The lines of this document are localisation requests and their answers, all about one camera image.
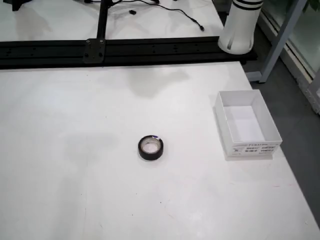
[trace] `cardboard box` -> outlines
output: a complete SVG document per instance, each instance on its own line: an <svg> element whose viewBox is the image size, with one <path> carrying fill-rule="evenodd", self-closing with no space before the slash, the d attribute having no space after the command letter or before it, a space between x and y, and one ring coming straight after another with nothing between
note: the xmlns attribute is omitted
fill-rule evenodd
<svg viewBox="0 0 320 240"><path fill-rule="evenodd" d="M268 156L282 143L259 90L220 91L214 108L228 156Z"/></svg>

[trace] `roll of tape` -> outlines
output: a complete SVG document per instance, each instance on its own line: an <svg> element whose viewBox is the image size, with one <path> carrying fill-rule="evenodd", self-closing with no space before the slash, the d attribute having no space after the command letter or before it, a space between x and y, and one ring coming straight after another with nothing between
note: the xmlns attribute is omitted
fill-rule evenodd
<svg viewBox="0 0 320 240"><path fill-rule="evenodd" d="M160 158L164 152L164 142L160 137L149 135L143 137L138 143L140 156L148 161Z"/></svg>

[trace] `white table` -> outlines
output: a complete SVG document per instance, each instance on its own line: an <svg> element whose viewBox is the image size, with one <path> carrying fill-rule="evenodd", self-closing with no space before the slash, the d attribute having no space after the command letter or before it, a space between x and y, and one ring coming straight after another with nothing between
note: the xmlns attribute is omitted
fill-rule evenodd
<svg viewBox="0 0 320 240"><path fill-rule="evenodd" d="M110 8L106 39L184 38L219 36L223 25L211 0L161 0L167 8L183 9L198 25L182 13L144 3L121 3ZM19 11L0 2L0 41L85 40L97 36L100 4L81 4L75 0L33 0ZM137 11L136 15L129 10Z"/></svg>
<svg viewBox="0 0 320 240"><path fill-rule="evenodd" d="M1 71L0 239L319 239L281 149L224 156L213 100L248 89L237 62Z"/></svg>

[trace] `black metal bracket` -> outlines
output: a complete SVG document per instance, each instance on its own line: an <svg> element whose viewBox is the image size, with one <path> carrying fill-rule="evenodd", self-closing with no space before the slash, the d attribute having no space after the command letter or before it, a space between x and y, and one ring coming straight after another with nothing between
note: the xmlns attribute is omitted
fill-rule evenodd
<svg viewBox="0 0 320 240"><path fill-rule="evenodd" d="M83 62L85 64L102 64L105 59L106 40L89 38L85 41Z"/></svg>
<svg viewBox="0 0 320 240"><path fill-rule="evenodd" d="M254 51L244 55L222 51L217 36L105 40L112 5L111 0L101 0L97 38L0 42L0 69L245 63L258 57Z"/></svg>

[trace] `white cylinder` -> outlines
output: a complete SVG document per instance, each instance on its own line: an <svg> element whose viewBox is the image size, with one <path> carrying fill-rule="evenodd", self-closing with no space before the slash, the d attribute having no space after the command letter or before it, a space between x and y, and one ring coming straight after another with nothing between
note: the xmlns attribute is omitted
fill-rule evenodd
<svg viewBox="0 0 320 240"><path fill-rule="evenodd" d="M219 47L235 55L250 52L263 0L233 0L229 16L220 35Z"/></svg>

